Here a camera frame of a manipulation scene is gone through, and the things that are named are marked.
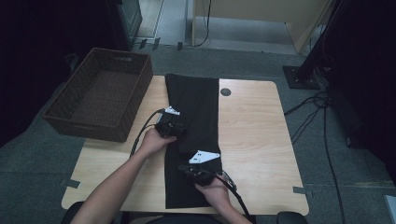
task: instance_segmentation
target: black cable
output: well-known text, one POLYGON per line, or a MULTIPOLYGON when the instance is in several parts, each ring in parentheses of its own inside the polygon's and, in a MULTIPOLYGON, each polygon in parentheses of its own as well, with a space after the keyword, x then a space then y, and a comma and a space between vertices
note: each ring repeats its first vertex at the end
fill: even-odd
POLYGON ((294 135, 291 137, 291 140, 293 140, 293 138, 298 134, 297 138, 294 139, 292 141, 293 144, 295 144, 301 137, 301 135, 303 134, 303 132, 305 131, 306 127, 308 127, 308 125, 314 120, 315 116, 318 114, 319 110, 321 108, 324 108, 324 106, 326 106, 329 97, 325 96, 325 97, 321 97, 321 94, 327 93, 326 91, 320 91, 318 93, 316 93, 314 96, 308 97, 305 100, 303 100, 302 103, 300 103, 299 105, 293 107, 292 109, 288 110, 287 112, 284 113, 285 116, 291 114, 292 112, 296 111, 297 109, 299 109, 301 106, 309 104, 309 103, 314 103, 318 108, 311 114, 308 115, 308 117, 305 119, 305 121, 303 122, 302 125, 300 125, 300 127, 297 129, 297 131, 294 133, 294 135))
POLYGON ((233 182, 233 180, 231 179, 231 177, 227 174, 227 172, 225 172, 224 170, 222 171, 223 174, 225 175, 226 179, 228 180, 228 183, 233 186, 233 188, 235 190, 237 190, 235 183, 233 182))
POLYGON ((210 19, 210 8, 212 6, 212 0, 209 1, 209 9, 207 10, 207 21, 206 21, 206 37, 205 40, 199 44, 199 45, 195 45, 195 47, 201 47, 207 40, 207 38, 209 37, 209 19, 210 19))
POLYGON ((296 111, 297 109, 299 109, 301 106, 309 104, 309 103, 315 103, 316 101, 320 101, 320 100, 324 100, 323 97, 319 97, 319 95, 323 94, 323 93, 327 93, 326 91, 320 91, 317 94, 315 94, 314 96, 310 96, 308 98, 306 98, 305 100, 303 100, 302 103, 300 103, 299 105, 293 107, 292 109, 286 111, 284 113, 285 116, 291 114, 292 112, 296 111))
POLYGON ((324 146, 325 146, 325 149, 326 149, 327 159, 328 159, 329 164, 330 164, 330 169, 332 170, 332 179, 334 180, 335 190, 337 191, 338 203, 340 205, 341 219, 343 220, 343 224, 345 224, 346 223, 346 218, 345 218, 345 214, 344 214, 343 201, 341 199, 341 193, 340 193, 340 189, 338 187, 337 177, 335 175, 334 168, 332 167, 332 159, 330 158, 329 146, 327 144, 326 110, 327 110, 327 105, 325 105, 325 107, 324 107, 324 114, 323 114, 323 117, 324 117, 323 118, 324 119, 324 121, 323 121, 324 146))
POLYGON ((247 207, 245 206, 244 201, 242 200, 242 197, 236 192, 236 186, 235 185, 231 185, 229 182, 227 182, 227 180, 223 180, 221 179, 218 175, 212 174, 206 170, 201 170, 201 169, 195 169, 195 168, 191 168, 193 171, 199 171, 202 173, 206 173, 208 175, 212 175, 213 177, 215 177, 216 179, 218 179, 219 181, 221 181, 221 183, 223 183, 223 185, 225 187, 227 187, 227 189, 230 190, 230 192, 235 196, 235 198, 238 200, 239 204, 241 205, 242 209, 245 212, 245 216, 247 217, 247 220, 249 220, 250 222, 253 222, 250 213, 248 212, 247 207))
POLYGON ((300 138, 301 134, 305 131, 306 127, 312 122, 312 120, 314 120, 314 118, 317 115, 317 113, 319 112, 319 110, 320 110, 320 107, 316 111, 314 111, 312 114, 310 114, 308 116, 308 118, 306 118, 304 123, 297 129, 297 131, 295 132, 295 134, 293 135, 293 137, 291 139, 293 139, 294 136, 297 134, 297 132, 304 126, 304 128, 300 131, 300 133, 297 136, 297 138, 293 141, 293 144, 295 144, 297 142, 297 140, 300 138))
POLYGON ((131 155, 129 157, 132 157, 134 155, 134 152, 136 151, 137 144, 139 143, 140 135, 142 135, 143 131, 145 131, 147 129, 147 127, 152 126, 152 125, 148 125, 148 123, 151 121, 152 117, 154 117, 154 115, 156 115, 158 113, 161 113, 162 111, 163 111, 163 109, 159 109, 159 110, 155 111, 154 113, 152 113, 152 115, 148 118, 146 123, 143 125, 143 128, 140 130, 140 133, 137 135, 136 139, 134 140, 134 145, 132 146, 131 155))

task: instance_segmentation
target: black fabric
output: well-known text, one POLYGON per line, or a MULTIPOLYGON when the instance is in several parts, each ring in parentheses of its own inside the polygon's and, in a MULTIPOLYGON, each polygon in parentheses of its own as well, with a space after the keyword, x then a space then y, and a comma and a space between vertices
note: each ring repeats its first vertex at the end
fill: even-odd
MULTIPOLYGON (((165 76, 169 104, 178 112, 176 122, 187 132, 169 144, 165 153, 166 208, 209 206, 204 195, 177 168, 189 164, 198 150, 220 153, 219 149, 219 79, 165 76)), ((202 165, 220 173, 221 159, 202 165)))

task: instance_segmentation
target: cable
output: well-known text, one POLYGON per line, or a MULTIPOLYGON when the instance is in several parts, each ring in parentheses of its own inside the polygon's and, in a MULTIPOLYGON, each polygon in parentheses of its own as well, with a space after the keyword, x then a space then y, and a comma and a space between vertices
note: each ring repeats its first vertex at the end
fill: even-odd
POLYGON ((156 115, 158 113, 161 113, 162 111, 163 111, 163 109, 159 109, 159 110, 155 111, 154 113, 152 113, 152 115, 148 118, 146 123, 143 125, 143 128, 140 130, 140 133, 137 135, 136 139, 134 140, 134 145, 132 146, 131 155, 129 157, 132 157, 134 155, 134 152, 136 151, 137 144, 139 143, 140 135, 142 135, 143 131, 145 131, 147 129, 147 127, 152 126, 152 125, 148 125, 148 123, 151 121, 152 117, 154 117, 154 115, 156 115))
POLYGON ((207 40, 207 38, 209 37, 209 19, 210 19, 210 8, 212 6, 212 0, 209 1, 209 9, 207 10, 207 21, 206 21, 206 37, 205 40, 199 44, 199 45, 195 45, 196 48, 201 47, 207 40))
POLYGON ((324 100, 323 97, 319 97, 319 95, 321 95, 323 93, 327 93, 327 92, 326 91, 320 91, 317 94, 315 94, 314 96, 310 96, 310 97, 306 98, 299 105, 297 105, 297 106, 293 107, 292 109, 286 111, 284 113, 284 115, 287 116, 287 115, 291 114, 292 112, 296 111, 297 109, 299 109, 303 105, 306 105, 306 104, 309 104, 309 103, 315 103, 316 101, 320 101, 320 100, 324 100))
POLYGON ((346 218, 345 218, 345 214, 344 214, 343 201, 341 199, 341 193, 340 193, 340 189, 338 187, 337 177, 335 175, 334 168, 332 167, 332 159, 330 158, 329 147, 328 147, 328 144, 327 144, 326 109, 327 109, 327 105, 325 105, 325 107, 324 107, 324 114, 323 114, 323 119, 324 119, 324 121, 323 121, 324 146, 325 146, 325 149, 326 149, 326 154, 327 154, 327 159, 329 161, 330 169, 332 170, 332 179, 334 180, 335 190, 337 191, 338 203, 340 205, 341 219, 343 220, 343 224, 345 224, 346 223, 346 218))
POLYGON ((299 133, 297 138, 293 141, 293 144, 295 144, 297 142, 297 140, 300 138, 301 134, 305 131, 306 127, 312 122, 312 120, 314 120, 314 118, 317 115, 317 113, 319 112, 319 110, 320 110, 320 107, 316 111, 314 111, 312 114, 310 114, 308 116, 308 118, 306 118, 304 123, 297 129, 297 131, 295 132, 295 134, 293 135, 293 137, 291 139, 293 139, 294 136, 297 134, 297 132, 304 126, 303 130, 299 133))
POLYGON ((329 165, 330 165, 330 169, 331 169, 331 171, 332 171, 332 179, 333 179, 333 181, 334 181, 335 190, 336 190, 336 192, 337 192, 337 198, 338 198, 338 203, 339 203, 339 205, 340 205, 340 212, 341 212, 342 223, 345 224, 345 223, 346 223, 346 219, 345 219, 345 214, 344 214, 343 201, 342 201, 342 198, 341 198, 340 189, 339 189, 339 187, 338 187, 337 177, 336 177, 336 175, 335 175, 335 171, 334 171, 334 168, 333 168, 333 166, 332 166, 332 159, 331 159, 331 157, 330 157, 329 145, 328 145, 328 142, 327 142, 327 107, 328 107, 328 105, 329 105, 329 103, 330 103, 331 98, 330 98, 329 96, 326 96, 326 97, 319 97, 319 96, 320 96, 321 94, 323 94, 323 93, 327 93, 327 92, 326 92, 326 91, 321 91, 321 92, 318 92, 315 96, 311 96, 311 97, 306 98, 302 103, 300 103, 299 105, 293 107, 291 110, 289 110, 288 112, 286 112, 286 113, 285 113, 285 116, 288 115, 288 114, 290 114, 290 113, 292 113, 293 111, 297 110, 297 109, 300 108, 302 105, 305 105, 305 104, 308 104, 308 103, 315 103, 316 106, 318 107, 316 111, 314 111, 312 114, 310 114, 310 115, 308 116, 308 118, 305 120, 305 122, 304 122, 304 123, 299 127, 299 129, 297 130, 297 132, 298 132, 298 131, 305 125, 304 128, 303 128, 303 130, 302 130, 302 131, 300 132, 300 134, 298 135, 297 139, 294 140, 294 142, 293 142, 293 144, 294 144, 294 143, 299 139, 299 137, 300 137, 300 135, 302 134, 302 132, 304 131, 304 129, 309 125, 310 122, 312 122, 313 118, 314 118, 315 115, 318 113, 318 111, 319 111, 321 108, 324 108, 324 109, 323 109, 323 111, 324 111, 324 112, 323 112, 323 138, 324 138, 324 146, 325 146, 325 150, 326 150, 327 159, 328 159, 328 162, 329 162, 329 165), (320 101, 320 100, 323 101, 323 104, 322 104, 322 105, 318 105, 318 104, 317 104, 317 102, 320 101))
POLYGON ((315 94, 314 96, 306 98, 305 100, 303 100, 302 103, 300 103, 299 105, 293 107, 292 109, 290 109, 290 110, 288 110, 287 112, 284 113, 284 115, 287 116, 287 115, 291 114, 292 112, 296 111, 297 109, 299 109, 301 106, 309 104, 309 103, 314 103, 318 107, 313 113, 308 115, 308 117, 305 119, 303 124, 300 125, 300 127, 297 129, 297 131, 291 137, 291 140, 292 140, 293 144, 295 144, 300 139, 300 137, 303 134, 303 132, 305 131, 306 127, 308 127, 308 125, 314 120, 314 118, 318 114, 319 110, 321 108, 324 108, 324 106, 326 106, 327 102, 329 101, 329 97, 328 96, 325 96, 325 97, 321 97, 320 96, 321 94, 324 94, 324 93, 327 93, 327 92, 326 91, 320 91, 317 94, 315 94))
POLYGON ((231 177, 227 174, 227 172, 225 172, 224 170, 223 170, 222 172, 223 172, 223 175, 225 175, 225 178, 228 180, 228 183, 229 183, 231 186, 233 186, 233 188, 234 188, 235 190, 237 190, 237 189, 236 189, 235 183, 233 182, 233 180, 231 179, 231 177))

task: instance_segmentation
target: wicker basket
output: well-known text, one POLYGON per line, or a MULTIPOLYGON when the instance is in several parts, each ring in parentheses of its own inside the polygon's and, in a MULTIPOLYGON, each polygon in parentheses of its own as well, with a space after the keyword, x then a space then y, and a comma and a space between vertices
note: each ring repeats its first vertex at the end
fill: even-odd
POLYGON ((125 142, 152 76, 148 55, 92 49, 43 119, 60 134, 125 142))

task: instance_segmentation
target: hand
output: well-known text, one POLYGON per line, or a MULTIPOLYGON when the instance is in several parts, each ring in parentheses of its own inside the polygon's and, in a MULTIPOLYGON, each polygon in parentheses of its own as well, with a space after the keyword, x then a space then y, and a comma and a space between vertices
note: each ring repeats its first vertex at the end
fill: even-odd
POLYGON ((206 200, 216 209, 231 204, 227 187, 217 178, 208 186, 201 187, 195 184, 195 187, 205 195, 206 200))
POLYGON ((162 138, 155 128, 151 128, 146 131, 142 145, 140 145, 138 151, 146 152, 147 155, 150 156, 176 140, 177 138, 175 136, 166 136, 162 138))

